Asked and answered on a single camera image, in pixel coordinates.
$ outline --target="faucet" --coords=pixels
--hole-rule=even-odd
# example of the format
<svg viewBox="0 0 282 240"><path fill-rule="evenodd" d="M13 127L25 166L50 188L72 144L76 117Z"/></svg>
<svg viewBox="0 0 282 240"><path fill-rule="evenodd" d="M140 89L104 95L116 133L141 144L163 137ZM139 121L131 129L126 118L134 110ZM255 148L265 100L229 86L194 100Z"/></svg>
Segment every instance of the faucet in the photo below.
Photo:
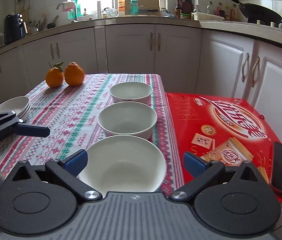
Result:
<svg viewBox="0 0 282 240"><path fill-rule="evenodd" d="M74 20L70 20L72 23L75 23L78 21L78 15L77 15L77 5L75 4L74 1L72 1L74 3ZM59 6L60 5L64 5L65 2L62 2L62 3L59 3L58 6L57 6L57 10L59 10Z"/></svg>

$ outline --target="patterned tablecloth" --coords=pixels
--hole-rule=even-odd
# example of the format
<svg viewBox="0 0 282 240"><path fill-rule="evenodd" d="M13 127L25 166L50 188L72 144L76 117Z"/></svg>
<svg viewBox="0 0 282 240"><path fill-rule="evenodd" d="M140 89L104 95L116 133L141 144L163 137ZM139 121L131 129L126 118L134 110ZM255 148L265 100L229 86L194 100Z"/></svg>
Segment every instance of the patterned tablecloth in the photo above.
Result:
<svg viewBox="0 0 282 240"><path fill-rule="evenodd" d="M156 74L86 75L79 87L70 87L64 82L56 89L49 88L43 81L27 94L31 102L27 122L48 126L50 136L11 136L1 142L1 171L7 176L14 165L24 159L32 165L43 165L52 158L64 159L104 138L97 116L112 103L109 89L127 81L144 82L153 87L151 107L158 114L153 143L162 151L167 163L161 190L169 194L181 187L184 181L169 105L161 78Z"/></svg>

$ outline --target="orange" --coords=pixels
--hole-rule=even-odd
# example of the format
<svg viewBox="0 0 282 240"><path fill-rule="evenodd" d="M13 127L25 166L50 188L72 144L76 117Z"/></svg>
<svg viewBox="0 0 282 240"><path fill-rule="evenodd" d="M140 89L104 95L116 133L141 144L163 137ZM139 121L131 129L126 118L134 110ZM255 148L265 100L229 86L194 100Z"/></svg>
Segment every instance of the orange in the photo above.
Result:
<svg viewBox="0 0 282 240"><path fill-rule="evenodd" d="M46 75L46 83L51 88L57 88L62 85L63 73L59 68L51 68Z"/></svg>
<svg viewBox="0 0 282 240"><path fill-rule="evenodd" d="M79 86L83 83L84 71L76 62L71 62L64 72L64 79L69 86Z"/></svg>

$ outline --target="kitchen cabinet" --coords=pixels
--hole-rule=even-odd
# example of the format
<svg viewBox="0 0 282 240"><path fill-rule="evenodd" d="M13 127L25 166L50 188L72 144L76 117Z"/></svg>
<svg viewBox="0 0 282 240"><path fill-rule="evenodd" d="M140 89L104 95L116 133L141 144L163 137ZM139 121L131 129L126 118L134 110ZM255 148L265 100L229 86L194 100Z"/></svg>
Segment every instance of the kitchen cabinet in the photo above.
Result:
<svg viewBox="0 0 282 240"><path fill-rule="evenodd" d="M50 68L48 62L51 65L65 62L61 66L65 70L70 62L75 61L86 74L98 73L93 28L61 33L27 43L23 46L23 52L33 88L45 80Z"/></svg>
<svg viewBox="0 0 282 240"><path fill-rule="evenodd" d="M201 29L156 25L155 73L166 92L195 93L201 35Z"/></svg>
<svg viewBox="0 0 282 240"><path fill-rule="evenodd" d="M203 30L195 93L242 98L251 68L254 42L235 34Z"/></svg>
<svg viewBox="0 0 282 240"><path fill-rule="evenodd" d="M282 142L282 49L258 42L255 53L260 63L251 72L246 98Z"/></svg>
<svg viewBox="0 0 282 240"><path fill-rule="evenodd" d="M55 51L55 57L64 62L62 69L75 61L86 74L98 73L94 28L57 35Z"/></svg>
<svg viewBox="0 0 282 240"><path fill-rule="evenodd" d="M0 104L31 90L22 48L0 55Z"/></svg>
<svg viewBox="0 0 282 240"><path fill-rule="evenodd" d="M109 73L154 73L155 25L105 27Z"/></svg>

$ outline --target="snack box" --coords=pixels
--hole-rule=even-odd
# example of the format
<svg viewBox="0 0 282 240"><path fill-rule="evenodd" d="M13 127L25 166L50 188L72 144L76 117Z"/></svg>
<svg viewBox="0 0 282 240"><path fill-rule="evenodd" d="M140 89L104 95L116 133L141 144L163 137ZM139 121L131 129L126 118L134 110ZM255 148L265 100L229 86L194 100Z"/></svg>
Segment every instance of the snack box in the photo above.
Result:
<svg viewBox="0 0 282 240"><path fill-rule="evenodd" d="M183 166L187 151L227 166L250 160L269 182L273 143L280 140L247 101L179 93L167 93L167 99L185 183L193 179Z"/></svg>

